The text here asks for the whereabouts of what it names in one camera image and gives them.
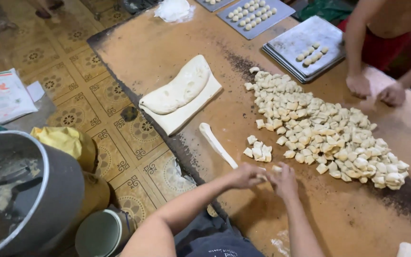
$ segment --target white bucket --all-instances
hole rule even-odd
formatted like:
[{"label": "white bucket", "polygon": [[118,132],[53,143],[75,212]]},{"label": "white bucket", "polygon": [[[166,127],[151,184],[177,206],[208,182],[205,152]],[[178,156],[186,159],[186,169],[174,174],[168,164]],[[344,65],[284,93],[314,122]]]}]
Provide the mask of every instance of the white bucket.
[{"label": "white bucket", "polygon": [[95,212],[78,227],[75,249],[80,257],[107,257],[127,242],[134,229],[126,213],[109,209]]}]

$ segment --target dough ball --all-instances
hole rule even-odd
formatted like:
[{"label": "dough ball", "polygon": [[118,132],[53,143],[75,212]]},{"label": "dough ball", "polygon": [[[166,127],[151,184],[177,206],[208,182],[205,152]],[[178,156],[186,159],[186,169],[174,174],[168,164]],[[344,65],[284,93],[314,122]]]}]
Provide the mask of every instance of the dough ball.
[{"label": "dough ball", "polygon": [[304,60],[304,65],[305,65],[305,66],[309,66],[309,65],[311,65],[311,64],[312,64],[312,59],[306,58],[306,59]]}]

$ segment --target hand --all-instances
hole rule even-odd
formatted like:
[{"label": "hand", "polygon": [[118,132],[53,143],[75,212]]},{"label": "hand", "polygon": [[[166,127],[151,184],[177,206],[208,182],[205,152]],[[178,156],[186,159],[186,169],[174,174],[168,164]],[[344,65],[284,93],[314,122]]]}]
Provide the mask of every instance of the hand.
[{"label": "hand", "polygon": [[398,81],[385,88],[378,96],[382,102],[390,106],[401,106],[405,101],[405,97],[405,88]]},{"label": "hand", "polygon": [[247,189],[265,181],[267,172],[263,168],[243,163],[225,175],[231,188]]},{"label": "hand", "polygon": [[285,202],[291,199],[299,199],[294,169],[283,162],[278,163],[278,166],[282,168],[282,171],[268,176],[274,192],[282,197]]},{"label": "hand", "polygon": [[370,96],[370,84],[369,80],[364,77],[364,75],[354,75],[347,76],[347,86],[350,89],[351,93],[361,99]]}]

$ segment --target wooden work table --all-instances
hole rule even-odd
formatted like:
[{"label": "wooden work table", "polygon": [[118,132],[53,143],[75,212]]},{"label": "wooden work table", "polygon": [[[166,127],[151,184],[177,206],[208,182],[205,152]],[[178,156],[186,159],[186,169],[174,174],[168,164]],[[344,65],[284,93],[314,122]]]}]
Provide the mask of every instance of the wooden work table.
[{"label": "wooden work table", "polygon": [[[253,134],[274,148],[274,161],[285,161],[296,170],[301,200],[327,256],[396,256],[399,243],[411,243],[411,167],[410,177],[399,191],[374,189],[372,183],[345,183],[327,173],[320,175],[315,164],[286,160],[283,153],[287,148],[275,143],[277,134],[256,128],[255,120],[263,115],[254,107],[253,93],[243,86],[253,79],[248,69],[258,66],[273,74],[289,74],[261,47],[298,22],[286,18],[248,41],[215,13],[189,2],[196,9],[188,22],[165,23],[153,17],[153,8],[88,40],[135,105],[143,95],[167,84],[192,57],[205,56],[224,90],[172,137],[154,124],[181,165],[200,183],[231,170],[199,132],[202,122],[212,127],[238,164],[255,163],[242,154],[246,138]],[[342,62],[304,88],[326,102],[356,104],[358,100],[350,96],[345,76]],[[378,124],[374,137],[382,137],[392,152],[411,166],[411,91],[402,108],[379,103],[368,115]],[[218,202],[266,256],[282,256],[288,249],[286,210],[268,183],[253,190],[231,190]]]}]

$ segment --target tiled floor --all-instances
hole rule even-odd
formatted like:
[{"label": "tiled floor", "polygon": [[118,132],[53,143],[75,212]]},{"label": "tiled floor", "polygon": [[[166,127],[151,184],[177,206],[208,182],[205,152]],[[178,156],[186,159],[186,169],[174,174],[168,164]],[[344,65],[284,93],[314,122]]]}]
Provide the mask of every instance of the tiled floor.
[{"label": "tiled floor", "polygon": [[[26,85],[43,85],[57,106],[49,125],[74,127],[94,139],[96,172],[111,184],[123,210],[141,222],[195,186],[176,173],[173,154],[151,124],[140,114],[131,122],[122,119],[121,110],[132,103],[86,43],[128,13],[110,9],[96,21],[79,0],[66,0],[61,23],[54,24],[37,18],[25,0],[0,2],[19,26],[0,34],[0,71],[15,67]],[[106,9],[114,1],[91,3]]]}]

